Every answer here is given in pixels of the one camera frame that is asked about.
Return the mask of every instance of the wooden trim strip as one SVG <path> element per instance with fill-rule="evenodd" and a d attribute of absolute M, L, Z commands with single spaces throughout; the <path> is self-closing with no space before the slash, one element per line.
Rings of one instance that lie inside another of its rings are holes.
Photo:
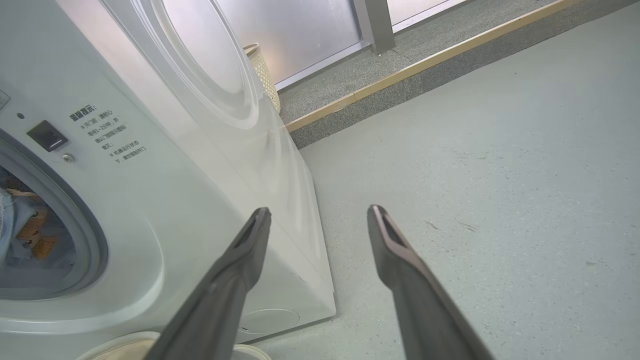
<path fill-rule="evenodd" d="M 353 92 L 352 92 L 351 94 L 345 97 L 341 97 L 336 101 L 333 101 L 327 105 L 324 105 L 322 108 L 319 108 L 316 111 L 308 113 L 299 119 L 293 120 L 292 122 L 287 124 L 287 130 L 289 130 L 289 132 L 298 130 L 299 128 L 307 124 L 310 124 L 316 121 L 317 119 L 325 117 L 331 113 L 335 113 L 338 110 L 342 110 L 345 106 L 349 104 L 353 104 L 354 102 L 356 102 L 356 97 L 353 95 Z"/>
<path fill-rule="evenodd" d="M 339 111 L 346 107 L 347 105 L 353 104 L 354 102 L 363 99 L 375 92 L 379 92 L 380 90 L 387 88 L 399 81 L 402 81 L 410 76 L 416 75 L 417 73 L 424 71 L 430 67 L 438 65 L 443 61 L 449 60 L 454 56 L 460 55 L 465 51 L 471 50 L 477 46 L 485 44 L 491 40 L 495 40 L 496 38 L 501 37 L 507 33 L 520 29 L 526 25 L 532 24 L 544 17 L 552 15 L 554 13 L 559 12 L 569 6 L 575 5 L 582 0 L 557 0 L 556 2 L 550 3 L 546 6 L 543 6 L 539 9 L 536 9 L 532 12 L 526 13 L 521 17 L 517 17 L 509 22 L 505 22 L 500 26 L 496 26 L 493 29 L 489 29 L 484 33 L 478 34 L 468 40 L 465 40 L 459 44 L 456 44 L 448 49 L 444 49 L 439 53 L 433 54 L 427 58 L 424 58 L 417 63 L 409 65 L 404 69 L 387 76 L 386 78 L 379 80 L 371 85 L 365 86 L 351 94 L 333 101 L 322 108 L 319 108 L 316 111 L 313 111 L 305 116 L 302 116 L 292 122 L 288 123 L 287 130 L 289 132 L 297 130 L 305 125 L 310 124 L 313 121 L 316 121 L 322 117 L 325 117 L 331 113 Z"/>

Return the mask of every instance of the washing machine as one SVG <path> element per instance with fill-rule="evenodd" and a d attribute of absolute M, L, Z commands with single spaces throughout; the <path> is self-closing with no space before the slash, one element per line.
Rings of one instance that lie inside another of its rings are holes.
<path fill-rule="evenodd" d="M 313 183 L 211 0 L 0 3 L 0 357 L 161 331 L 254 209 L 237 342 L 335 314 Z"/>

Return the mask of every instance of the concrete floor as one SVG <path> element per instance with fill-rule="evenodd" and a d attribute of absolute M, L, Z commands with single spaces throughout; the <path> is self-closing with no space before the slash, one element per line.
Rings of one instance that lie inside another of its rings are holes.
<path fill-rule="evenodd" d="M 403 359 L 385 206 L 497 359 L 640 358 L 640 3 L 302 149 L 338 314 L 273 359 Z"/>

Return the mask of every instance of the wicker basket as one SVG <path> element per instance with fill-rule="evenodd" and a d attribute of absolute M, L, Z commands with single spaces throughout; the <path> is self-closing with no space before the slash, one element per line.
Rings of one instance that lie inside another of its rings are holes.
<path fill-rule="evenodd" d="M 280 98 L 278 97 L 278 91 L 276 90 L 276 85 L 271 79 L 271 74 L 269 73 L 267 62 L 264 61 L 264 56 L 262 56 L 262 51 L 260 51 L 260 44 L 254 42 L 253 44 L 245 46 L 243 49 L 246 55 L 249 57 L 251 65 L 253 65 L 253 68 L 255 68 L 262 86 L 264 86 L 264 89 L 267 90 L 267 95 L 269 95 L 269 97 L 271 98 L 273 106 L 276 108 L 278 113 L 280 113 Z"/>

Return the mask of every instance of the front-loading washer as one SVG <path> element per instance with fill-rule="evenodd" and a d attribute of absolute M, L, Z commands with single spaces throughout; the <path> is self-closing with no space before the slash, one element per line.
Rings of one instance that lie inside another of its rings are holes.
<path fill-rule="evenodd" d="M 310 173 L 215 2 L 6 1 L 0 33 L 3 359 L 161 331 L 262 206 L 237 341 L 335 314 Z"/>

